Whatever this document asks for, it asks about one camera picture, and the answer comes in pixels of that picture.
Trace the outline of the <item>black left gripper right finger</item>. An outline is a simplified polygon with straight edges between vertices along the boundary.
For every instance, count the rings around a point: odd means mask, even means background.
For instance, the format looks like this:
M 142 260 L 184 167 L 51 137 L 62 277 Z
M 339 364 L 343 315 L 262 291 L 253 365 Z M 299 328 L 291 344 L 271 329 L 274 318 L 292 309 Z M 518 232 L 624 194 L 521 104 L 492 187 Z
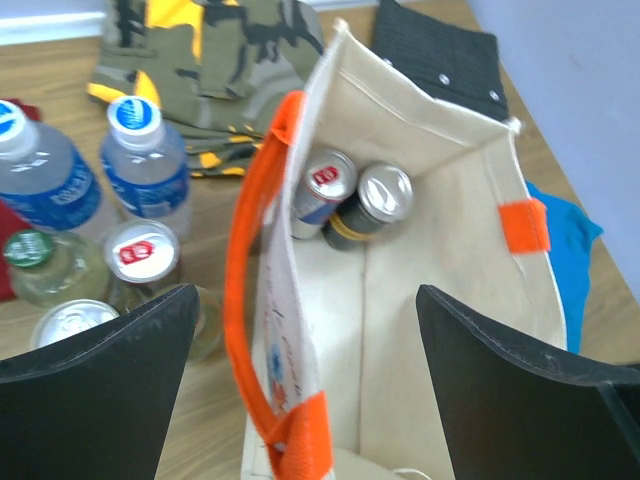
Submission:
M 638 366 L 559 349 L 432 285 L 416 309 L 456 478 L 638 478 Z

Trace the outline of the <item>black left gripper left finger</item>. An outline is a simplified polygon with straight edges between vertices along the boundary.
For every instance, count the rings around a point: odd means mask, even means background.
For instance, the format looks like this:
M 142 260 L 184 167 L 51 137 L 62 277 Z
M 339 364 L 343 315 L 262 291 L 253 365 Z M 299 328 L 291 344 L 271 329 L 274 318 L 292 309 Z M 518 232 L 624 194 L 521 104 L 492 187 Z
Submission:
M 183 284 L 3 360 L 2 478 L 154 478 L 198 312 Z

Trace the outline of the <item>green cap glass bottle back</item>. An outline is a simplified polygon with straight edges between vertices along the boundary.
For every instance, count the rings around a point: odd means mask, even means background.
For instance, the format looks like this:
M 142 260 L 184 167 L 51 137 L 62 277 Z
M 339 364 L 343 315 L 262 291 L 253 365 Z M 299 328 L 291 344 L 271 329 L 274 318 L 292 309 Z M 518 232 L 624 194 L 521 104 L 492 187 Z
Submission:
M 199 313 L 187 360 L 199 362 L 206 359 L 220 345 L 223 337 L 222 305 L 209 290 L 197 286 Z

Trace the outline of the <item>green cap glass bottle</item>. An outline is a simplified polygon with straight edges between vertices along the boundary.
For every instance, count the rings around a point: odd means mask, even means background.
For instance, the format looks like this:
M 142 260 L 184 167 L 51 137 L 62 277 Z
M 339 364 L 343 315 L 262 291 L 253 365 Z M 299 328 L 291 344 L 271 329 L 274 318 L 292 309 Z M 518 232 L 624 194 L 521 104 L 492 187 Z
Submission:
M 222 305 L 209 290 L 197 286 L 199 313 L 187 360 L 199 362 L 206 359 L 220 345 L 223 337 Z
M 75 233 L 21 230 L 5 242 L 3 257 L 13 292 L 31 305 L 109 299 L 112 273 L 102 248 Z

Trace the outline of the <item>green cap glass bottle front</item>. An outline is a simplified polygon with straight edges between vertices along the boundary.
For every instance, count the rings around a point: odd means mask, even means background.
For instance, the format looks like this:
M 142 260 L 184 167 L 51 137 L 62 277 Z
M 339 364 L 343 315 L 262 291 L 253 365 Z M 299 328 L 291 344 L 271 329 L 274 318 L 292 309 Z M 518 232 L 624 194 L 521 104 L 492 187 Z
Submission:
M 109 299 L 112 273 L 102 248 L 75 233 L 21 230 L 5 242 L 3 257 L 13 292 L 31 305 Z

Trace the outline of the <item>red tab can front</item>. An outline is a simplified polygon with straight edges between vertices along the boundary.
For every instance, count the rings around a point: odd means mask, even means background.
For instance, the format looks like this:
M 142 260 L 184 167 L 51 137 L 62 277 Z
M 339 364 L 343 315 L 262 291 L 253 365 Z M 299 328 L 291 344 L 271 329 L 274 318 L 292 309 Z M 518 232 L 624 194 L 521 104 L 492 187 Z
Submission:
M 181 247 L 166 225 L 147 219 L 118 225 L 104 243 L 113 274 L 141 301 L 180 281 Z

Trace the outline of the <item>beige canvas tote bag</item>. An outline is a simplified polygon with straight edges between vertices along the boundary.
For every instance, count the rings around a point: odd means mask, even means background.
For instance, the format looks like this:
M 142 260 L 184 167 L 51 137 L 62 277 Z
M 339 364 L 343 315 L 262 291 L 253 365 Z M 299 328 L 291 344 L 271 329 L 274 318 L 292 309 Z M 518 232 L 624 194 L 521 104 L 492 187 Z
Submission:
M 520 170 L 519 120 L 434 99 L 347 22 L 334 29 L 305 89 L 283 100 L 233 218 L 225 340 L 248 410 L 241 477 L 450 479 L 418 288 L 565 348 L 546 214 Z M 348 252 L 294 239 L 316 147 L 403 169 L 409 216 Z

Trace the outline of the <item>Pocari Sweat bottle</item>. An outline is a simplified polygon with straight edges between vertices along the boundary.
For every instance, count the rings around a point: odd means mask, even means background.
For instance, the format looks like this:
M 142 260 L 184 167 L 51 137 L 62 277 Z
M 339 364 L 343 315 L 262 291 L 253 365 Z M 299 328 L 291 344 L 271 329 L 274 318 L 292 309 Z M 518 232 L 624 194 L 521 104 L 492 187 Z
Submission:
M 127 217 L 155 220 L 180 239 L 191 231 L 191 191 L 184 140 L 159 108 L 140 96 L 123 96 L 106 111 L 101 145 L 104 173 Z
M 30 225 L 101 243 L 120 221 L 73 141 L 1 102 L 1 201 Z

